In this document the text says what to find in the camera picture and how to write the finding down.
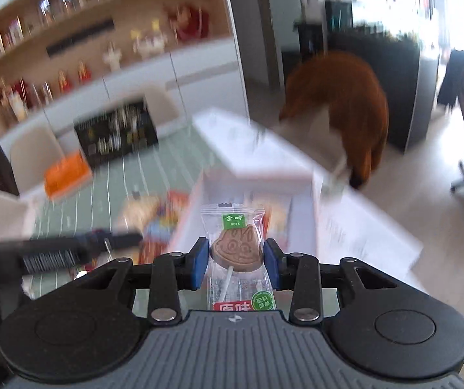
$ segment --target orange box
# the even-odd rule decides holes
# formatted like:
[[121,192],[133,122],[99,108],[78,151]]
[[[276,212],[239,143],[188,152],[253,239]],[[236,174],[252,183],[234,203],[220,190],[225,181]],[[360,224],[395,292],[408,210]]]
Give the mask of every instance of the orange box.
[[93,178],[90,166],[81,151],[51,166],[44,174],[44,190],[50,200],[57,200],[77,190]]

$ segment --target green tablecloth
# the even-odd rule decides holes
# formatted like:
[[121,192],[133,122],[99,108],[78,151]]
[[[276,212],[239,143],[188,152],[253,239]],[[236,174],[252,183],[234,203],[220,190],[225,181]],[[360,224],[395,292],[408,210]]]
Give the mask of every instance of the green tablecloth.
[[[187,126],[160,139],[158,146],[101,165],[93,182],[60,202],[46,202],[34,236],[68,235],[111,229],[133,191],[165,196],[190,192],[202,170],[222,165],[197,130]],[[34,275],[30,293],[38,298],[71,280],[66,271]]]

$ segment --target black box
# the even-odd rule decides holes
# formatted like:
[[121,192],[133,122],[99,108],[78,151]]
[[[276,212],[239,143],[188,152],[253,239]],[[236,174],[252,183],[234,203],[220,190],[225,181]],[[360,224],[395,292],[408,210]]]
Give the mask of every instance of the black box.
[[91,168],[158,143],[147,102],[125,102],[113,110],[75,123]]

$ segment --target red label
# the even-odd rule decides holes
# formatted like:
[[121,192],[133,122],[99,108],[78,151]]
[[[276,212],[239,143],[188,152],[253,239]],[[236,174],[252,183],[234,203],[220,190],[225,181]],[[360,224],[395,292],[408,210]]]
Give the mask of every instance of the red label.
[[214,310],[218,312],[249,312],[253,309],[252,300],[214,303]]

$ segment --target green label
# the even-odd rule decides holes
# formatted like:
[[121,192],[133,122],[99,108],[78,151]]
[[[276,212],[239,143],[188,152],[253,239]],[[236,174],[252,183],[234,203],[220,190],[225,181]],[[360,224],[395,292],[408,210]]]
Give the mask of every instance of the green label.
[[273,310],[275,303],[273,296],[267,291],[259,291],[252,297],[252,307],[254,310]]
[[223,215],[223,227],[225,230],[244,228],[246,226],[243,214]]

